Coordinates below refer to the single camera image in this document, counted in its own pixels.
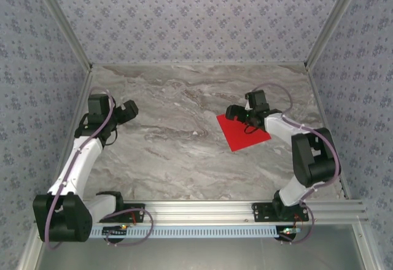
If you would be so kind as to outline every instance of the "metal corner post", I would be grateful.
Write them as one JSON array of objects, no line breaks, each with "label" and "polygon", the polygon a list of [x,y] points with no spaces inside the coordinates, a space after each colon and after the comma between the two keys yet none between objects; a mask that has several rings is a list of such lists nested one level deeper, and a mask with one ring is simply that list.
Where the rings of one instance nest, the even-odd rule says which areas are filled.
[{"label": "metal corner post", "polygon": [[352,228],[366,270],[385,270],[370,224],[358,222]]},{"label": "metal corner post", "polygon": [[[324,106],[322,105],[321,97],[319,96],[318,89],[317,89],[317,86],[315,84],[314,77],[313,77],[312,73],[309,71],[309,69],[306,69],[306,71],[307,71],[307,74],[308,74],[308,78],[309,78],[309,82],[310,82],[310,85],[311,85],[311,89],[313,91],[313,94],[314,94],[314,97],[315,97],[315,100],[316,100],[316,103],[317,103],[318,111],[319,111],[319,113],[321,115],[321,118],[322,118],[322,124],[326,128],[330,129],[329,128],[329,122],[327,121],[327,117],[326,117],[326,114],[325,114]],[[341,185],[343,187],[343,191],[344,191],[344,194],[345,194],[346,198],[351,199],[352,196],[351,196],[351,192],[349,191],[348,181],[346,180],[346,177],[345,177],[345,171],[341,171],[340,182],[341,182]]]},{"label": "metal corner post", "polygon": [[[82,116],[82,112],[84,109],[84,102],[87,100],[90,84],[91,84],[91,74],[89,69],[86,73],[85,80],[78,97],[76,109],[74,115],[72,116],[72,120],[68,130],[68,135],[60,155],[59,163],[56,168],[56,173],[53,175],[53,180],[55,180],[58,177],[63,166],[67,162],[69,153],[71,152],[72,144],[74,142],[74,130],[77,128],[77,125],[79,123],[79,118]],[[43,243],[39,239],[37,226],[35,223],[33,223],[33,226],[30,230],[30,234],[26,242],[25,249],[21,255],[17,269],[18,270],[35,269],[39,259],[39,254],[41,252],[42,245]]]},{"label": "metal corner post", "polygon": [[342,16],[346,12],[346,9],[350,5],[352,0],[336,0],[332,11],[330,12],[325,25],[321,29],[317,40],[315,41],[310,53],[305,61],[306,68],[312,69],[316,64],[316,61],[324,51],[327,42],[332,36],[334,30],[336,29],[338,22],[341,20]]},{"label": "metal corner post", "polygon": [[72,30],[71,25],[67,21],[64,12],[60,8],[59,3],[57,2],[57,0],[44,0],[44,2],[48,7],[50,13],[52,14],[53,18],[57,22],[57,25],[63,32],[64,37],[66,38],[68,44],[71,46],[72,51],[75,53],[75,56],[78,59],[79,63],[82,65],[85,71],[88,71],[90,69],[90,62],[80,42],[78,41],[77,36]]}]

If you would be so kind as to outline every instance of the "red cloth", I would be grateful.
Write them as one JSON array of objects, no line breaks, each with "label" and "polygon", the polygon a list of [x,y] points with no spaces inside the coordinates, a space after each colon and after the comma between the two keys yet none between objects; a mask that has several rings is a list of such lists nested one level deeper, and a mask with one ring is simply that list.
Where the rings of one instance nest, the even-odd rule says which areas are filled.
[{"label": "red cloth", "polygon": [[[227,120],[225,115],[218,115],[217,120],[232,152],[271,139],[269,133],[263,132],[261,129],[251,134],[244,133],[245,124],[239,121]],[[247,132],[252,130],[253,127],[249,127]]]}]

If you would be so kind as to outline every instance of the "aluminum frame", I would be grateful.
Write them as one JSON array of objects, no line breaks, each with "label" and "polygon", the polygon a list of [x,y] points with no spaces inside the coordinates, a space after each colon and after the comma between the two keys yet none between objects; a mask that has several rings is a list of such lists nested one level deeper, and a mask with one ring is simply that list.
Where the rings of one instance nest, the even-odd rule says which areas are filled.
[{"label": "aluminum frame", "polygon": [[[309,74],[309,78],[311,82],[311,88],[313,89],[314,95],[316,97],[318,109],[321,113],[322,122],[324,125],[326,125],[327,120],[325,119],[322,104],[317,95],[311,74]],[[90,85],[91,74],[89,72],[82,87],[77,109],[70,125],[69,136],[66,140],[63,153],[61,154],[56,177],[54,179],[57,178],[57,175],[62,170],[72,149],[73,130],[77,127],[79,118],[84,109],[84,101],[87,99]],[[340,180],[346,197],[351,198],[351,194],[343,173],[341,173]],[[260,202],[264,201],[126,201],[126,203],[145,203],[146,209],[152,214],[155,223],[157,225],[163,226],[260,225],[261,223],[254,222],[253,212],[251,209],[252,203]],[[316,226],[352,224],[366,270],[385,269],[381,260],[381,256],[377,250],[376,242],[372,235],[370,225],[368,224],[365,206],[362,201],[352,199],[318,201],[311,199],[307,201],[307,203],[310,209],[314,212]],[[291,223],[266,223],[266,225],[277,224],[288,225]],[[43,243],[39,239],[38,230],[36,226],[33,225],[17,269],[35,269],[37,263],[39,262],[38,259],[42,247]]]},{"label": "aluminum frame", "polygon": [[68,41],[68,44],[71,46],[72,51],[75,53],[76,58],[78,59],[80,65],[84,68],[85,71],[90,69],[90,62],[86,53],[83,50],[82,45],[80,44],[75,32],[72,30],[71,25],[69,24],[66,15],[60,8],[57,0],[44,0],[48,10],[52,14],[53,18],[57,22],[57,25],[61,29],[64,34],[64,37]]},{"label": "aluminum frame", "polygon": [[350,5],[352,0],[336,0],[331,10],[325,24],[320,31],[316,41],[314,42],[313,47],[308,53],[306,59],[306,68],[312,69],[316,64],[318,58],[322,55],[327,42],[332,36],[334,30],[336,29],[338,23],[340,22],[342,16],[346,12],[348,6]]}]

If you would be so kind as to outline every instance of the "wall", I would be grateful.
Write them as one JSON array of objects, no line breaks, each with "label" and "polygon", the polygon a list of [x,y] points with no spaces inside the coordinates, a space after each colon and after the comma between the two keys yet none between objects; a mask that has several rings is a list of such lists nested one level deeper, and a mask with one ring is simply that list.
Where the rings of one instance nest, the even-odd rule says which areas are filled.
[{"label": "wall", "polygon": [[304,61],[335,0],[58,0],[92,63]]},{"label": "wall", "polygon": [[352,196],[393,269],[393,0],[352,0],[313,76]]},{"label": "wall", "polygon": [[0,0],[0,269],[15,269],[84,79],[42,0]]}]

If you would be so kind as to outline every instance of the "black mounting bracket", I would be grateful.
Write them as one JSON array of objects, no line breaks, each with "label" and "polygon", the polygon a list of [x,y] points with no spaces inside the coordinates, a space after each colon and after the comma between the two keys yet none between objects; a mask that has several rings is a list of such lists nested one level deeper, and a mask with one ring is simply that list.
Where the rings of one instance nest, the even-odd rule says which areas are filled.
[{"label": "black mounting bracket", "polygon": [[300,207],[298,204],[291,207],[285,207],[288,210],[285,217],[277,214],[272,202],[255,202],[252,204],[251,208],[254,214],[254,221],[259,223],[295,222],[298,221],[296,215],[302,218],[304,222],[309,220],[307,210]]},{"label": "black mounting bracket", "polygon": [[[144,209],[145,204],[123,204],[123,209],[122,210],[128,210],[128,209]],[[106,219],[101,219],[99,222],[108,224],[108,223],[125,223],[125,224],[130,224],[130,223],[142,223],[145,213],[143,211],[139,212],[133,212],[129,214],[122,214],[118,215],[115,217],[111,218],[106,218]]]}]

